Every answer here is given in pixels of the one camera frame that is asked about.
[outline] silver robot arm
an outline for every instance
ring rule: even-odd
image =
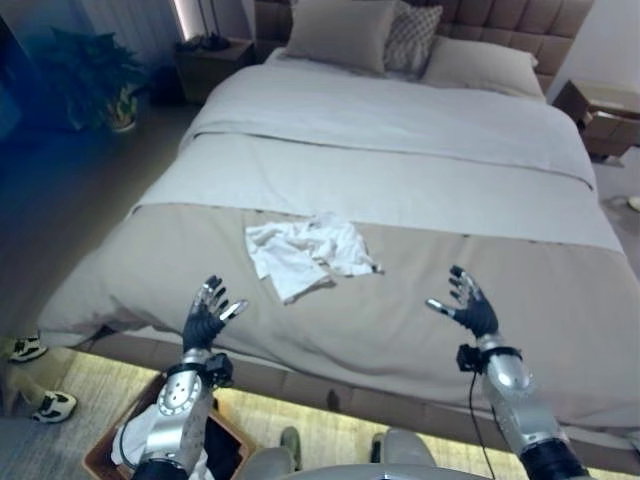
[[[498,319],[478,282],[462,268],[451,268],[451,295],[460,307],[429,299],[427,305],[470,329],[477,346],[462,345],[458,366],[482,375],[483,393],[496,412],[509,448],[532,480],[585,479],[589,473],[573,453],[551,409],[536,393],[532,373],[518,350],[506,344]]]
[[[246,300],[229,305],[221,285],[219,278],[211,277],[196,294],[182,334],[184,353],[180,363],[167,371],[134,480],[187,479],[198,462],[213,405],[211,392],[230,386],[233,373],[225,354],[211,355],[211,344],[227,322],[248,306]]]

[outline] bed frame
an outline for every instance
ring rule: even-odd
[[[481,40],[531,52],[546,91],[560,69],[593,0],[410,0],[414,5],[443,5],[439,34]],[[291,32],[289,0],[256,0],[256,49],[264,60],[286,44]],[[100,335],[78,349],[133,364],[166,369],[181,355],[175,341],[130,334]],[[237,388],[298,404],[344,413],[438,437],[476,443],[468,413],[410,398],[294,372],[255,358],[231,355]],[[451,350],[455,361],[455,347]],[[479,418],[485,443],[508,450],[490,419]],[[575,441],[579,456],[598,468],[640,473],[640,456],[631,449],[605,448]]]
[[[538,59],[542,90],[551,86],[593,0],[405,0],[415,6],[442,5],[438,35],[497,43]],[[286,45],[292,26],[289,0],[256,0],[256,51],[264,60]]]

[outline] wooden nightstand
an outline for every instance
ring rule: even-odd
[[[202,104],[216,85],[241,68],[253,65],[253,43],[230,38],[231,47],[211,52],[197,49],[174,53],[182,89],[188,102]]]
[[[622,87],[569,81],[553,106],[569,115],[594,157],[622,156],[640,144],[640,93]]]

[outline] potted plant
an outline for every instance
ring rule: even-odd
[[[54,42],[41,62],[53,87],[64,96],[67,115],[77,128],[107,125],[126,131],[135,125],[135,89],[145,76],[133,52],[113,33],[83,35],[53,28]]]

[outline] headboard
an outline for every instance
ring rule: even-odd
[[[439,35],[497,43],[531,52],[546,92],[594,0],[405,0],[442,5]],[[256,49],[264,60],[291,33],[289,0],[256,0]]]

